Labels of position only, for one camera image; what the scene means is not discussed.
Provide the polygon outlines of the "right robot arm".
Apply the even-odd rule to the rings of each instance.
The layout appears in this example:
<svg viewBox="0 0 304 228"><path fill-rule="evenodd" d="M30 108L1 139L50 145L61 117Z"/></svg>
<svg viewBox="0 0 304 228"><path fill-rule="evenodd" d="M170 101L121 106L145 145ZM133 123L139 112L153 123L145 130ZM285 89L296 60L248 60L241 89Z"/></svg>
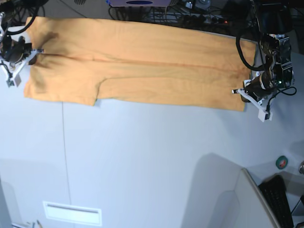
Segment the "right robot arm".
<svg viewBox="0 0 304 228"><path fill-rule="evenodd" d="M43 49L34 49L32 43L26 42L21 33L34 22L38 11L43 7L41 0L2 0L0 2L0 67L8 87L19 86L19 73L25 65L32 65L36 55L44 53ZM26 25L17 31L9 31L14 18L22 9L33 10Z"/></svg>

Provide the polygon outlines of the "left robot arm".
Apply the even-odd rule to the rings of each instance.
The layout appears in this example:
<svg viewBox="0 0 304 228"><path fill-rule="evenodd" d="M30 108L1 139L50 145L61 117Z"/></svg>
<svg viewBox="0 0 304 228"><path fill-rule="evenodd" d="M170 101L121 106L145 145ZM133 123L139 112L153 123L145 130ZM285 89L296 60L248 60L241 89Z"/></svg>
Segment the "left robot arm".
<svg viewBox="0 0 304 228"><path fill-rule="evenodd" d="M290 2L288 0L253 0L254 20L251 27L239 31L236 47L241 61L251 71L243 87L234 89L243 102L252 103L258 109L258 118L271 120L272 101L279 95L288 95L295 89L294 71L291 61L291 45L288 32L293 30ZM248 31L256 34L261 66L253 66L245 60L241 49L241 37Z"/></svg>

